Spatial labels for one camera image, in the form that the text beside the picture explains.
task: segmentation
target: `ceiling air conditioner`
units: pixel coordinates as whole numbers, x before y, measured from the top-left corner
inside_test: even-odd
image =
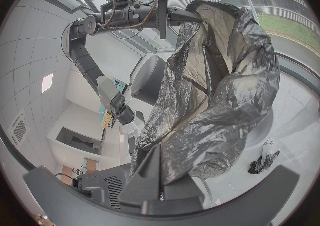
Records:
[[[8,129],[8,136],[18,150],[26,139],[29,130],[30,128],[26,120],[25,112],[24,109],[22,109]]]

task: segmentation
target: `green lawn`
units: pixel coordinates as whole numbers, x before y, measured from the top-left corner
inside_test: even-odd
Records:
[[[258,19],[262,28],[283,32],[301,39],[317,51],[320,51],[320,37],[306,26],[286,18],[272,15],[258,14]]]

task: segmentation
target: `ceiling light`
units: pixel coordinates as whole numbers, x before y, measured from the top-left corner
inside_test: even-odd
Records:
[[[51,87],[52,76],[53,76],[53,73],[51,73],[48,76],[43,77],[43,79],[42,79],[42,93]]]

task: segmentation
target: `ventilation slot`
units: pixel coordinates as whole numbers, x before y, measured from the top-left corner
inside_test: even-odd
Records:
[[[29,125],[27,123],[24,110],[22,109],[8,129],[11,142],[16,146],[17,149],[19,149],[22,142],[26,139],[28,132]]]
[[[122,183],[116,176],[105,178],[109,186],[110,205],[112,208],[121,209],[118,195],[122,191]]]

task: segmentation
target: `crumpled plastic bag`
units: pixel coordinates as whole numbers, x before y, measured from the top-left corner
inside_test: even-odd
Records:
[[[230,168],[279,87],[270,38],[249,10],[202,0],[186,10],[203,22],[181,24],[158,100],[131,157],[133,175],[161,142],[164,185],[187,173],[211,178]]]
[[[257,175],[268,169],[279,153],[280,150],[278,142],[271,137],[268,138],[268,140],[263,144],[262,156],[260,156],[256,161],[250,163],[248,173]]]

